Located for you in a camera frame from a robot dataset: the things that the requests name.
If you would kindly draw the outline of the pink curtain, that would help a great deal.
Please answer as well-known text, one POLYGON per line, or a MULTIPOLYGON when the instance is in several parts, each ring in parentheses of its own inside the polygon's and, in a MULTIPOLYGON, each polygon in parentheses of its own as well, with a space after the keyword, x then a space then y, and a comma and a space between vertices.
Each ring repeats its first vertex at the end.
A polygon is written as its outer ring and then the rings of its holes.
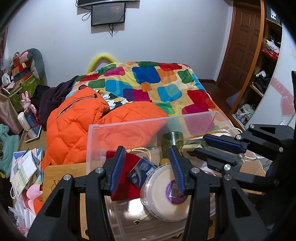
MULTIPOLYGON (((4 51, 6 47, 6 40, 8 34, 8 27, 1 33, 1 63, 4 60, 4 51)), ((1 90, 1 123, 9 127, 13 135, 18 135, 22 130, 21 124, 18 122, 18 114, 14 109, 10 99, 3 94, 1 90)))

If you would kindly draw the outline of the green storage box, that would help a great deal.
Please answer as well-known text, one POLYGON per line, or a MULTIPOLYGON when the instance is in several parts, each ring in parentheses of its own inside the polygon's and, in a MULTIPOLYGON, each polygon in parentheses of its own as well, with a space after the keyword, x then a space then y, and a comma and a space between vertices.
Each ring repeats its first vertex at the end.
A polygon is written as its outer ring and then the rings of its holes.
POLYGON ((37 78, 32 75, 30 78, 28 78, 24 83, 22 83, 20 86, 15 88, 13 92, 9 95, 9 99, 16 110, 16 112, 20 112, 23 108, 21 105, 21 94, 25 93, 26 91, 29 94, 29 98, 31 98, 35 92, 35 89, 38 85, 43 85, 44 82, 42 79, 38 80, 37 78))

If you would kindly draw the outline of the colourful patchwork quilt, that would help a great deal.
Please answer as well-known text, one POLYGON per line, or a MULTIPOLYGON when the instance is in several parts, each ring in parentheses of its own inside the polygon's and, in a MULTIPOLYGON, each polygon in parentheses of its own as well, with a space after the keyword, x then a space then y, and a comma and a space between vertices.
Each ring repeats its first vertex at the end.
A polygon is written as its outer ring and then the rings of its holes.
POLYGON ((105 107, 98 124, 185 116, 191 136, 224 129, 225 114, 214 103, 193 70, 181 63, 113 62, 74 79, 66 100, 93 102, 97 93, 105 107))

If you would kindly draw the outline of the red velvet pouch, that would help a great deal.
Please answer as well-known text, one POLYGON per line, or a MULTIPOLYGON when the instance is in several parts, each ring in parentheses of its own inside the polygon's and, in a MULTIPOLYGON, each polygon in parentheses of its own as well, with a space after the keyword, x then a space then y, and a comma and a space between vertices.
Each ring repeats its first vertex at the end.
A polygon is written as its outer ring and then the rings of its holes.
POLYGON ((135 185, 133 185, 128 179, 128 174, 139 160, 139 156, 132 153, 126 153, 126 161, 120 178, 119 186, 116 192, 114 192, 111 196, 112 201, 125 201, 140 197, 140 189, 135 187, 135 185))

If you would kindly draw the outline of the round cotton pad container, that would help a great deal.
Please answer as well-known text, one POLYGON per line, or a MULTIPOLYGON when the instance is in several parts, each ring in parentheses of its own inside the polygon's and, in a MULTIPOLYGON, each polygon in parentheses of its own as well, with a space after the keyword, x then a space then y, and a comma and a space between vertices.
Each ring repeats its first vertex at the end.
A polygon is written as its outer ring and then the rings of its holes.
POLYGON ((167 222, 187 218, 190 199, 190 196, 182 195, 178 189, 170 164, 156 168, 140 190, 140 200, 148 212, 167 222))

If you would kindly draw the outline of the blue foil packet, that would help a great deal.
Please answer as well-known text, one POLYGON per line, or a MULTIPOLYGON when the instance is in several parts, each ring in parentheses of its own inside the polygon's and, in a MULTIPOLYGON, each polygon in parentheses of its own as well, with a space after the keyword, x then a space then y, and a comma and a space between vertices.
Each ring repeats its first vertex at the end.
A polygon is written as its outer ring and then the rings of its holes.
POLYGON ((140 189, 147 177, 157 168, 158 166, 142 157, 137 164, 129 172, 128 180, 138 189, 140 189))

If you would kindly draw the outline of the green glass pump bottle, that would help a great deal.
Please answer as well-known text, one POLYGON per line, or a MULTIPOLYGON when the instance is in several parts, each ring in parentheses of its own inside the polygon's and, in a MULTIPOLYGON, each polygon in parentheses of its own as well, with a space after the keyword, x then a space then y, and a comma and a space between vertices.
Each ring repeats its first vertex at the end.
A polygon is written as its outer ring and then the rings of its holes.
POLYGON ((161 136, 162 159, 159 162, 160 166, 170 162, 170 147, 173 145, 178 148, 181 148, 184 145, 184 136, 182 132, 174 131, 165 133, 161 136))

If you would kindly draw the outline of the white drawstring pouch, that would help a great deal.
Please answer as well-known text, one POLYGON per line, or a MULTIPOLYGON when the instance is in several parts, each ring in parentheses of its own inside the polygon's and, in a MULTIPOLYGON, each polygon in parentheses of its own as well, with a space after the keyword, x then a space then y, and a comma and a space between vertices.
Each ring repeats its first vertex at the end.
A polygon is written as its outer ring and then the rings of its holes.
POLYGON ((240 172, 264 177, 266 172, 263 169, 261 160, 266 160, 266 158, 250 150, 243 149, 240 145, 231 144, 230 141, 235 140, 232 136, 234 132, 242 133, 238 128, 230 128, 228 130, 220 129, 205 135, 185 138, 183 139, 184 145, 179 148, 179 151, 182 156, 193 160, 195 149, 210 150, 223 156, 234 158, 238 164, 242 165, 240 172))

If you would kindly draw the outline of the blue thermos bottle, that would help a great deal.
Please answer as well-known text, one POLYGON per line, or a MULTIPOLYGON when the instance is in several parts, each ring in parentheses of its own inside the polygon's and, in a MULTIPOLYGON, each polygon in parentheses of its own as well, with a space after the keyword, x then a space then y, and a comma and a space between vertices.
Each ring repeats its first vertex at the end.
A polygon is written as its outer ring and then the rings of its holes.
POLYGON ((35 128, 36 126, 39 125, 35 117, 35 114, 31 111, 31 109, 27 108, 24 111, 24 115, 25 115, 26 121, 28 122, 31 128, 35 128))

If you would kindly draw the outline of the stack of papers and booklets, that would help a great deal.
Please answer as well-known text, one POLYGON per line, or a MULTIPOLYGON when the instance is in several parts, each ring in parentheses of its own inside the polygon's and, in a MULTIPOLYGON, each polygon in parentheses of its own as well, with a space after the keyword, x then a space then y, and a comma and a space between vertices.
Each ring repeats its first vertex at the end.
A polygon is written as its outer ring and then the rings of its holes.
POLYGON ((43 183, 43 170, 41 168, 43 156, 42 148, 13 153, 10 174, 12 199, 19 197, 31 185, 43 183))

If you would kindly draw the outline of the black FiiO box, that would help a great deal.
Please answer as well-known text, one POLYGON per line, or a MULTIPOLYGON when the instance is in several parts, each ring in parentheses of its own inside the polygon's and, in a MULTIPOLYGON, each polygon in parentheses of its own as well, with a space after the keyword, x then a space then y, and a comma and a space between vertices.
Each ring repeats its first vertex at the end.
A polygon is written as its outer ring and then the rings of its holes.
POLYGON ((281 24, 279 16, 269 5, 266 5, 266 18, 276 24, 281 24))

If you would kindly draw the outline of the teal dinosaur plush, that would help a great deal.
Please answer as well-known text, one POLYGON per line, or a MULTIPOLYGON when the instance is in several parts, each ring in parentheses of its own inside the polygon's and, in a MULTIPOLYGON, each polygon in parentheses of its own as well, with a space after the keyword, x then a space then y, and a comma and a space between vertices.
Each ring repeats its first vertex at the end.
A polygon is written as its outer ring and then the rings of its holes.
POLYGON ((18 150, 20 136, 8 134, 9 127, 1 123, 1 177, 8 178, 11 173, 13 154, 18 150))

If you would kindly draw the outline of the dark purple clothing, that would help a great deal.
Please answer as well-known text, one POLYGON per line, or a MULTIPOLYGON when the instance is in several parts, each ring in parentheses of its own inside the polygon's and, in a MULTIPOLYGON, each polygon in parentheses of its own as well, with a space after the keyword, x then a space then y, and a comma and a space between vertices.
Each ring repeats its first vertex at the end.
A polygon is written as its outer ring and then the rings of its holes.
POLYGON ((77 77, 78 75, 74 76, 71 80, 60 83, 56 87, 37 85, 30 100, 37 110, 43 130, 46 131, 48 117, 66 99, 77 77))

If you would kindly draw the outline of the clear plastic storage bin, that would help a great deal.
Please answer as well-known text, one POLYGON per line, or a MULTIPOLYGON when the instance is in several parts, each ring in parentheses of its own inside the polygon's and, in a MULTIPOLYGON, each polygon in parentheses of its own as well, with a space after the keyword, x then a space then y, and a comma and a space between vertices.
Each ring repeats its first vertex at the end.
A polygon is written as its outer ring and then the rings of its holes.
POLYGON ((87 172, 102 167, 119 146, 126 150, 120 184, 105 199, 116 240, 167 240, 183 232, 190 198, 175 183, 169 147, 189 157, 206 133, 234 137, 239 130, 218 111, 89 127, 87 172))

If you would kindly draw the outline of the tablet on desk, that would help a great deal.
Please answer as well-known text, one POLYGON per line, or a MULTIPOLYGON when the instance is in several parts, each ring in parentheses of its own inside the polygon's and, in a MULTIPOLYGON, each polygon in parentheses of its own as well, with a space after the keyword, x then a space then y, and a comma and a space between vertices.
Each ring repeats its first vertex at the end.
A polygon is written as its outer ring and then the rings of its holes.
POLYGON ((37 139, 40 138, 41 135, 41 131, 42 131, 42 127, 41 126, 36 126, 30 130, 27 131, 26 135, 25 135, 25 139, 24 141, 26 143, 35 141, 37 139))

